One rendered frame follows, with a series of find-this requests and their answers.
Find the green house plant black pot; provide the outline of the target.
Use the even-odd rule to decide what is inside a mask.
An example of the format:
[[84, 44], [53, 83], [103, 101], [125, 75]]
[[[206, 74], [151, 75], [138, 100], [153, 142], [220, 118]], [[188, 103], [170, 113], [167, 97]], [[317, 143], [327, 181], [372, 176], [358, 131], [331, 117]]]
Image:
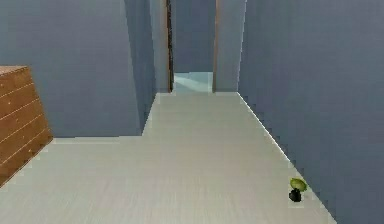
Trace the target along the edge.
[[302, 200], [301, 193], [307, 190], [306, 182], [299, 178], [292, 178], [290, 186], [292, 190], [289, 193], [289, 199], [293, 202], [300, 202]]

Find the brown wooden chest of drawers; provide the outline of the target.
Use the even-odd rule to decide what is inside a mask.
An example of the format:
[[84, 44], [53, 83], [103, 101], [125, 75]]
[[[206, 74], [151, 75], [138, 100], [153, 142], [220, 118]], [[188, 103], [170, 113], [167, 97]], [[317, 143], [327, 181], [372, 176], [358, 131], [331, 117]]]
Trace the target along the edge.
[[0, 188], [52, 140], [31, 69], [0, 65]]

